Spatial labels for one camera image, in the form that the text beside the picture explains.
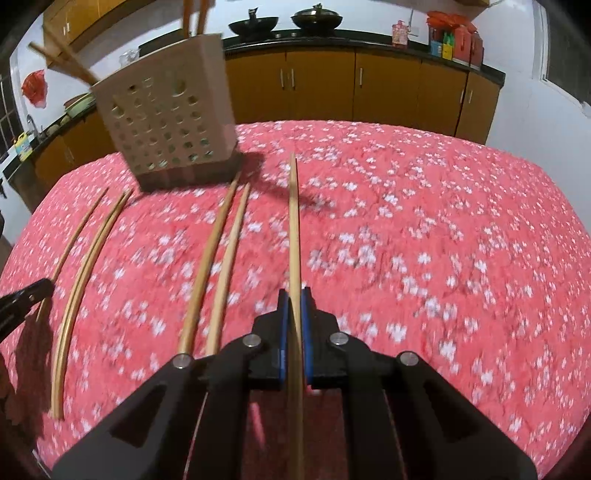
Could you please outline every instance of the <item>table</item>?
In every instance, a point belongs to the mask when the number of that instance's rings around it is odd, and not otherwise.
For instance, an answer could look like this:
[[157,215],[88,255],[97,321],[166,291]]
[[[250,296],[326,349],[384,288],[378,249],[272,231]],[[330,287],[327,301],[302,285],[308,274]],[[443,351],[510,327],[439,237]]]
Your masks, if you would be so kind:
[[[534,460],[543,476],[588,412],[591,240],[537,166],[409,128],[350,122],[241,125],[252,193],[222,343],[274,310],[288,279],[288,174],[300,178],[302,279],[319,308],[372,349],[412,349]],[[90,279],[74,328],[65,421],[47,415],[50,351],[80,262],[103,216],[135,187],[120,154],[63,177],[33,214],[0,281],[5,294],[49,275],[101,187],[110,186],[57,282],[49,325],[1,346],[26,428],[51,466],[176,352],[193,278],[226,185],[135,192]],[[238,207],[234,201],[222,245]],[[219,248],[194,354],[203,355]],[[265,414],[254,399],[252,418]],[[339,398],[307,398],[308,478],[341,472]],[[281,407],[275,424],[281,423]],[[249,423],[247,457],[284,452]],[[326,453],[337,459],[327,464]],[[283,477],[284,456],[264,468]]]

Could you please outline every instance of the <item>wooden chopstick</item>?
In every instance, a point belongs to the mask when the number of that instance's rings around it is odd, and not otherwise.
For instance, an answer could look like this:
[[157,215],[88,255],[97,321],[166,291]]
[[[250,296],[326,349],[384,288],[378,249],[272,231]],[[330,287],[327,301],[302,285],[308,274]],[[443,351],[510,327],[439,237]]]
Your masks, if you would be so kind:
[[236,177],[232,181],[226,197],[224,198],[222,207],[217,214],[216,221],[213,224],[212,233],[207,239],[203,256],[201,257],[201,263],[199,264],[199,271],[195,277],[195,283],[193,284],[193,291],[191,292],[191,298],[189,299],[189,306],[187,308],[187,314],[185,315],[183,322],[183,330],[181,331],[181,338],[178,341],[178,353],[193,354],[193,345],[195,341],[195,330],[199,323],[199,313],[203,305],[203,296],[205,295],[205,289],[207,287],[207,281],[209,274],[212,269],[213,259],[216,254],[217,246],[219,245],[220,238],[222,237],[223,228],[226,225],[226,219],[228,218],[228,212],[230,205],[236,193],[238,187],[238,180],[240,179],[241,172],[236,173]]
[[[51,276],[51,281],[53,283],[55,283],[57,281],[57,278],[60,276],[61,269],[64,267],[64,264],[66,263],[66,259],[68,258],[68,255],[70,255],[70,251],[74,247],[74,244],[76,243],[76,240],[78,239],[78,236],[80,235],[82,229],[86,226],[86,224],[88,223],[88,220],[90,219],[90,216],[95,211],[96,207],[98,206],[98,204],[100,203],[100,201],[105,196],[105,194],[107,193],[108,190],[109,190],[109,187],[105,188],[101,192],[101,194],[98,196],[98,198],[95,200],[95,202],[90,206],[90,209],[88,210],[88,212],[86,212],[86,215],[84,215],[84,218],[80,221],[78,228],[76,228],[76,230],[74,230],[74,233],[70,237],[70,240],[67,243],[66,248],[64,249],[64,252],[62,253],[60,259],[57,261],[57,265],[53,271],[53,275]],[[46,310],[49,307],[49,304],[50,304],[49,299],[43,299],[41,301],[41,304],[39,305],[39,309],[37,310],[37,318],[35,320],[36,322],[38,322],[40,319],[46,317]]]
[[35,42],[30,42],[28,47],[29,49],[45,57],[47,60],[55,62],[57,65],[61,67],[65,74],[69,75],[70,77],[80,79],[85,83],[88,83],[88,80],[84,78],[84,75],[82,75],[81,73],[77,73],[74,66],[66,62],[64,59],[56,57],[54,54],[46,50],[44,47],[37,45]]
[[74,329],[74,320],[78,315],[80,304],[82,303],[82,297],[84,290],[92,270],[96,264],[96,260],[99,257],[100,251],[103,248],[109,233],[111,232],[119,214],[125,207],[127,200],[129,199],[132,191],[125,192],[121,195],[113,209],[109,212],[105,218],[100,229],[97,231],[90,250],[85,256],[83,265],[78,270],[76,281],[74,282],[74,288],[70,293],[69,309],[66,308],[64,318],[61,324],[61,335],[58,342],[59,349],[56,352],[54,359],[54,368],[52,369],[52,382],[51,382],[51,414],[54,419],[62,420],[64,418],[64,380],[66,377],[66,359],[67,353],[70,349],[70,342],[72,341],[72,331]]
[[74,50],[72,50],[72,48],[66,42],[64,42],[48,24],[43,24],[43,31],[47,34],[47,36],[52,40],[53,43],[60,47],[60,50],[64,53],[64,55],[66,55],[66,57],[69,57],[69,59],[72,60],[74,65],[76,65],[76,67],[81,72],[84,72],[85,77],[88,78],[88,80],[90,80],[89,83],[91,85],[94,85],[95,83],[99,82],[99,78],[89,69],[87,69],[84,65],[82,65],[82,62],[80,61],[76,53],[74,53]]
[[199,8],[199,17],[197,17],[197,35],[203,35],[203,32],[205,32],[205,22],[207,20],[208,11],[209,0],[201,0]]
[[248,194],[251,191],[251,184],[247,183],[240,198],[240,205],[236,213],[236,218],[230,231],[228,246],[223,255],[222,269],[220,276],[217,279],[216,294],[213,298],[212,317],[209,321],[209,332],[207,333],[207,343],[205,345],[205,355],[215,355],[219,350],[220,339],[222,337],[222,319],[226,310],[226,300],[228,298],[228,288],[230,286],[230,277],[232,275],[232,268],[236,258],[236,248],[238,247],[238,239],[240,237],[240,230],[242,221],[244,220],[244,212],[246,211],[246,202],[248,201]]
[[300,199],[296,155],[290,161],[290,299],[293,322],[288,330],[287,404],[289,476],[304,479],[304,365],[301,345]]
[[190,37],[191,10],[193,9],[193,0],[183,0],[183,37]]

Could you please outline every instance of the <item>silver bolt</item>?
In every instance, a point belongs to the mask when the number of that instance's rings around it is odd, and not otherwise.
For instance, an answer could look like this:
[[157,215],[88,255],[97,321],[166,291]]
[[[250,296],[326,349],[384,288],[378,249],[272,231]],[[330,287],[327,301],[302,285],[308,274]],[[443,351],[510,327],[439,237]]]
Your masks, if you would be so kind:
[[193,357],[187,353],[180,353],[173,358],[175,368],[187,368],[191,365]]
[[400,355],[400,361],[407,367],[414,367],[418,364],[418,356],[414,352],[403,352]]
[[242,343],[246,345],[248,348],[254,348],[261,344],[261,337],[259,337],[256,333],[249,333],[242,338]]
[[343,332],[335,332],[330,335],[330,343],[333,345],[344,345],[349,341],[349,336]]

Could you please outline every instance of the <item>bottle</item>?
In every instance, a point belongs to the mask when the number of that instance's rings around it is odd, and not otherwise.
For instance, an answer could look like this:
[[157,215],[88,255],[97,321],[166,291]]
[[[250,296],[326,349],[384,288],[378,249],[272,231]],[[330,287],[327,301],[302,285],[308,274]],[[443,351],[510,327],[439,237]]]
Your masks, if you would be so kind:
[[392,25],[392,45],[398,48],[408,47],[408,27],[402,20]]

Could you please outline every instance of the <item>red plastic bag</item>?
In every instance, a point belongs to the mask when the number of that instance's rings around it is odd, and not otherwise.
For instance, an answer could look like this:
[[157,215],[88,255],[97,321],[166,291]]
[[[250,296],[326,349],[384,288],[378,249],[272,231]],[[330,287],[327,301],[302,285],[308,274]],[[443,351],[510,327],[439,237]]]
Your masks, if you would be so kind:
[[47,82],[45,72],[37,70],[27,75],[22,83],[22,94],[37,108],[45,108],[47,105]]

